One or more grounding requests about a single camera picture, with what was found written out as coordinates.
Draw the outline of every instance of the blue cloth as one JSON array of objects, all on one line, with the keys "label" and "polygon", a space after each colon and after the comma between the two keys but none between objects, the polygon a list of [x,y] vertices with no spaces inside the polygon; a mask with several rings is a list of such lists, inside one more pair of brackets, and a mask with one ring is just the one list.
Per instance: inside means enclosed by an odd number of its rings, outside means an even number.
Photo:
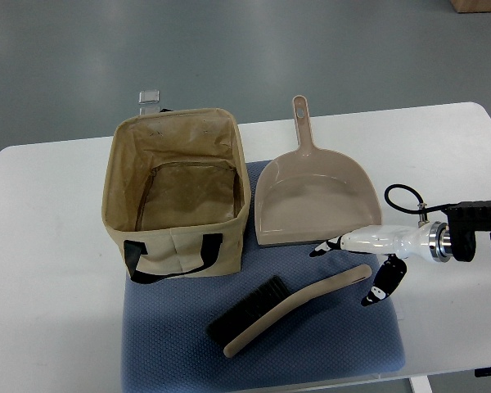
[{"label": "blue cloth", "polygon": [[[248,164],[251,189],[267,162]],[[223,312],[273,275],[291,293],[369,264],[374,255],[333,251],[310,258],[314,245],[260,247],[251,203],[242,271],[140,285],[126,281],[122,341],[125,392],[218,392],[316,382],[399,370],[405,363],[393,305],[362,307],[372,278],[311,300],[232,359],[205,333]]]}]

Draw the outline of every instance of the gray floor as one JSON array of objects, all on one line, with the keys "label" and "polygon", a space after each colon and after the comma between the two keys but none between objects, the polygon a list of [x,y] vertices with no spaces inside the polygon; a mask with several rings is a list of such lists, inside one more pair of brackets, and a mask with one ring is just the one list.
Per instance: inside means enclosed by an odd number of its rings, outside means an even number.
[{"label": "gray floor", "polygon": [[[219,106],[239,123],[290,118],[298,93],[311,115],[473,101],[491,116],[491,13],[449,0],[0,0],[0,150],[111,135],[145,88],[162,107]],[[491,392],[470,372],[430,380]]]}]

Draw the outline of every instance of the hand brush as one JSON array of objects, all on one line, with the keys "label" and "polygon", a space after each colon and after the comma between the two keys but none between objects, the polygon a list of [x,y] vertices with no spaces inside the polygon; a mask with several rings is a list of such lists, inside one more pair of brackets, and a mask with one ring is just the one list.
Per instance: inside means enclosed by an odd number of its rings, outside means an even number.
[{"label": "hand brush", "polygon": [[215,319],[207,327],[207,334],[223,347],[223,354],[231,358],[293,309],[315,297],[355,284],[371,275],[371,268],[361,264],[315,282],[292,295],[282,280],[274,276]]}]

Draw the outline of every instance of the dustpan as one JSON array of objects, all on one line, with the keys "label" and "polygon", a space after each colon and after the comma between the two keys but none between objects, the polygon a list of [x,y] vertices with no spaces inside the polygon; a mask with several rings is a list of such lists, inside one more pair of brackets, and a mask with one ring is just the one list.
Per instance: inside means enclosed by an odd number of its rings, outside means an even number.
[{"label": "dustpan", "polygon": [[271,161],[256,186],[258,243],[317,242],[381,224],[380,204],[363,168],[314,146],[305,97],[293,98],[293,108],[299,147]]}]

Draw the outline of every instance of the black cable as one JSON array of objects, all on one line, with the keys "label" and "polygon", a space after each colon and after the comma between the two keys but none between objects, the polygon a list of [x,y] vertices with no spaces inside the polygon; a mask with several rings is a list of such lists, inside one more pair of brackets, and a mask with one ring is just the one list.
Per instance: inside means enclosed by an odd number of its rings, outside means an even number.
[{"label": "black cable", "polygon": [[422,199],[421,195],[417,192],[417,190],[409,186],[406,186],[405,184],[391,184],[389,187],[387,187],[384,191],[384,199],[387,202],[387,204],[391,206],[393,209],[401,211],[402,213],[407,213],[408,215],[426,215],[427,213],[432,213],[434,211],[441,211],[447,209],[450,206],[456,205],[456,203],[446,203],[445,205],[437,205],[424,209],[417,209],[417,210],[406,209],[402,206],[396,205],[390,200],[390,191],[394,190],[395,188],[402,188],[406,191],[409,191],[411,194],[417,197],[419,204],[424,203],[424,200]]}]

